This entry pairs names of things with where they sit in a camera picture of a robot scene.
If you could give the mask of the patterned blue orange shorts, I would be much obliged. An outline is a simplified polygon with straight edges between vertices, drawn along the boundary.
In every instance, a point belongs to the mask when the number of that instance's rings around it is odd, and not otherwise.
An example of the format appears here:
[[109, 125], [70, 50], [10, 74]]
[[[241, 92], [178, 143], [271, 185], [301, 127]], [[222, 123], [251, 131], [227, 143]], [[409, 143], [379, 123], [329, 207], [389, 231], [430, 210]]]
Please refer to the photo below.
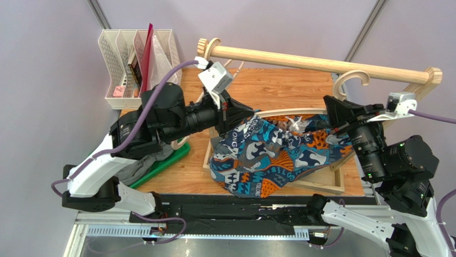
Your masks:
[[324, 114], [247, 118], [214, 145], [212, 179], [239, 198], [266, 198], [352, 152]]

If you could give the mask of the grey shorts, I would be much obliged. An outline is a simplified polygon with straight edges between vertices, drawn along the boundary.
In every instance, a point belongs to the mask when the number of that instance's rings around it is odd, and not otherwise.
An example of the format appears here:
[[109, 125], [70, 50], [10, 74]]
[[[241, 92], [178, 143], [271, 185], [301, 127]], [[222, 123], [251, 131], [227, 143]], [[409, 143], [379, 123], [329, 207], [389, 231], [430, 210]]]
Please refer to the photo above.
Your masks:
[[120, 169], [115, 176], [123, 184], [130, 186], [139, 180], [151, 166], [159, 161], [164, 161], [174, 153], [174, 149], [169, 144], [160, 142], [162, 150], [157, 153], [148, 154], [142, 159], [135, 161], [133, 164], [129, 164], [126, 167]]

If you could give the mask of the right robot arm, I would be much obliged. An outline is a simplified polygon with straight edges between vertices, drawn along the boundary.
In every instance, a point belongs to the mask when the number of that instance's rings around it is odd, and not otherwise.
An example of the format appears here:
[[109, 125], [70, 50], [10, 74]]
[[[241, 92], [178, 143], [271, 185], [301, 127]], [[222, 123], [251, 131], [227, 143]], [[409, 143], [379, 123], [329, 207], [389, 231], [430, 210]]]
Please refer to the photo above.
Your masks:
[[364, 216], [319, 194], [306, 205], [307, 219], [352, 231], [390, 256], [455, 256], [455, 238], [445, 229], [430, 182], [439, 159], [419, 135], [393, 145], [384, 138], [384, 121], [416, 114], [415, 94], [391, 93], [386, 105], [359, 105], [333, 96], [324, 102], [332, 131], [349, 137], [363, 180], [376, 185], [398, 223]]

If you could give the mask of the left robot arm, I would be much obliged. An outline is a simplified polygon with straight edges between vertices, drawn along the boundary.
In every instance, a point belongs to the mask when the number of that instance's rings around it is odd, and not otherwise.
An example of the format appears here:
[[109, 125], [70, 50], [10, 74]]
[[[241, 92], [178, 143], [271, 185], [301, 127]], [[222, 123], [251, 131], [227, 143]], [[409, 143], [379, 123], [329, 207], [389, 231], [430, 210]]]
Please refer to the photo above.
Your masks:
[[119, 208], [142, 216], [161, 210], [157, 193], [132, 189], [117, 173], [191, 134], [213, 127], [225, 135], [254, 114], [228, 92], [222, 92], [221, 100], [217, 105], [205, 92], [199, 102], [186, 105], [182, 88], [171, 82], [144, 92], [138, 110], [121, 116], [91, 157], [65, 166], [62, 206], [87, 212]]

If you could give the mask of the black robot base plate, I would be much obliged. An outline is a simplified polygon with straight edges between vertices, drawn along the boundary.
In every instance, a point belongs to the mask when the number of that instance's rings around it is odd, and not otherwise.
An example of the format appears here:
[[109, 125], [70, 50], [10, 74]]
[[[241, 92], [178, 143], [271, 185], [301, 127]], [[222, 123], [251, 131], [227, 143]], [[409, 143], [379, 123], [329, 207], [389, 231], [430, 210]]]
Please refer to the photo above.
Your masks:
[[279, 195], [266, 199], [241, 199], [230, 195], [163, 194], [162, 208], [147, 221], [129, 211], [113, 208], [101, 213], [80, 212], [75, 223], [88, 225], [97, 236], [139, 236], [181, 230], [185, 237], [286, 238], [303, 237], [300, 229], [325, 227], [306, 205], [313, 197]]

